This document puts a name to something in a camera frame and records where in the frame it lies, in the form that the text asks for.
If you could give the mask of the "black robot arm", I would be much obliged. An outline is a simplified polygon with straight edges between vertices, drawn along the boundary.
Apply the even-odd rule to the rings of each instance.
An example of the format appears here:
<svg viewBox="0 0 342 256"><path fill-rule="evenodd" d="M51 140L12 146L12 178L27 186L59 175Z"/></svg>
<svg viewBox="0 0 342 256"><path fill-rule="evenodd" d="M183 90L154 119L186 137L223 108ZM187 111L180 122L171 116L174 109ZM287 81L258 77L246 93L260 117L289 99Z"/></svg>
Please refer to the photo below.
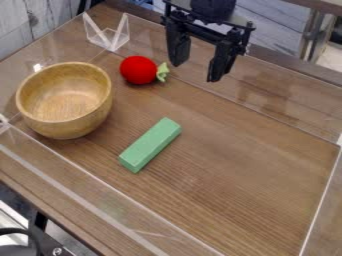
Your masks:
<svg viewBox="0 0 342 256"><path fill-rule="evenodd" d="M215 46L207 81L230 73L236 57L247 51L252 21L234 14L236 0L163 0L168 59L178 67L190 58L191 38Z"/></svg>

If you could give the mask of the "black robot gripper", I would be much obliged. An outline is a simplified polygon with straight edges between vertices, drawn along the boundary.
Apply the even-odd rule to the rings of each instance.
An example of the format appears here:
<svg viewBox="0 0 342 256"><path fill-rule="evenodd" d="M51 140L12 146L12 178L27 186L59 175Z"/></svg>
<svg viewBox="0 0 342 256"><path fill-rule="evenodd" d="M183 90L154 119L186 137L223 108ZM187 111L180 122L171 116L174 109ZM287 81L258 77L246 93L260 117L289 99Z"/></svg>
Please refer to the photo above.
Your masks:
<svg viewBox="0 0 342 256"><path fill-rule="evenodd" d="M190 58L191 39L215 46L207 81L218 82L230 72L238 55L243 55L256 27L235 14L236 0L163 0L167 50L178 67Z"/></svg>

